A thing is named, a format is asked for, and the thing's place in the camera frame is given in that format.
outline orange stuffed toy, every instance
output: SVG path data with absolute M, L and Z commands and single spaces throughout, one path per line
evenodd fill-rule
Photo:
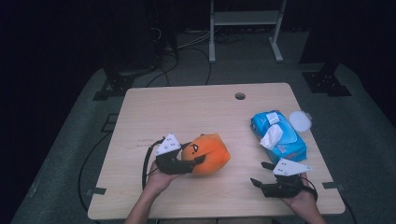
M 183 161 L 193 161 L 197 157 L 205 157 L 205 159 L 202 163 L 195 165 L 192 173 L 210 175 L 223 167 L 231 155 L 219 134 L 214 133 L 202 134 L 182 148 L 181 159 Z

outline metal shelf frame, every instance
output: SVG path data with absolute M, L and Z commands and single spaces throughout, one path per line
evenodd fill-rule
M 283 62 L 283 57 L 277 46 L 280 25 L 282 24 L 283 15 L 285 14 L 287 0 L 282 0 L 279 10 L 266 11 L 221 11 L 216 12 L 214 9 L 214 0 L 210 2 L 210 40 L 209 40 L 209 61 L 216 61 L 215 51 L 215 26 L 223 25 L 261 25 L 274 24 L 274 35 L 269 37 L 271 48 L 275 54 L 278 63 Z

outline floor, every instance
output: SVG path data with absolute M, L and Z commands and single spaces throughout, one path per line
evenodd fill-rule
M 335 75 L 351 96 L 311 92 L 302 73 L 318 71 L 322 64 L 299 63 L 309 32 L 279 34 L 283 63 L 276 62 L 271 50 L 271 34 L 229 35 L 229 40 L 235 41 L 217 44 L 217 60 L 212 64 L 207 59 L 205 39 L 182 49 L 178 63 L 172 56 L 163 56 L 166 76 L 157 69 L 136 78 L 133 88 L 289 83 L 301 109 L 313 118 L 311 131 L 340 194 L 350 206 L 344 214 L 326 216 L 327 222 L 354 223 L 355 217 L 360 224 L 391 223 L 396 219 L 395 128 L 367 94 L 358 76 L 342 64 Z M 179 34 L 177 40 L 183 46 L 198 37 Z M 102 69 L 92 74 L 12 223 L 122 223 L 93 221 L 86 212 L 111 138 L 108 131 L 114 128 L 123 100 L 93 100 L 105 80 Z M 107 119 L 110 122 L 103 129 Z M 284 224 L 304 223 L 298 217 L 275 219 Z

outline dark background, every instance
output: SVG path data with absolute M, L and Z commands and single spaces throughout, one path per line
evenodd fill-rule
M 278 5 L 216 1 L 217 8 L 235 10 Z M 8 222 L 103 59 L 132 67 L 155 64 L 161 46 L 152 43 L 150 27 L 208 29 L 209 1 L 3 0 L 0 8 L 0 218 Z M 394 9 L 390 1 L 293 0 L 282 29 L 310 28 L 301 63 L 335 59 L 348 66 L 396 124 Z

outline table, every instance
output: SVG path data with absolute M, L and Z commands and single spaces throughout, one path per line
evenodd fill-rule
M 214 0 L 210 2 L 210 40 L 209 40 L 209 61 L 216 61 L 215 51 L 215 26 L 224 25 L 263 25 L 274 24 L 274 35 L 269 37 L 271 48 L 274 52 L 276 61 L 283 62 L 282 54 L 277 46 L 280 25 L 285 14 L 287 0 L 282 0 L 279 10 L 265 11 L 215 11 Z
M 245 99 L 238 100 L 240 95 Z M 261 167 L 270 162 L 250 130 L 250 119 L 272 109 L 286 117 L 300 107 L 287 83 L 237 84 L 130 89 L 96 187 L 88 216 L 91 219 L 126 218 L 141 191 L 141 173 L 148 147 L 173 133 L 187 143 L 201 133 L 219 133 L 231 153 L 229 162 L 213 175 L 183 175 L 174 180 L 152 205 L 151 218 L 267 217 L 292 215 L 279 199 L 265 198 L 250 178 L 275 183 Z M 325 189 L 332 177 L 310 131 L 301 133 L 313 167 L 308 178 L 318 190 L 322 214 L 341 214 L 345 206 L 337 189 Z

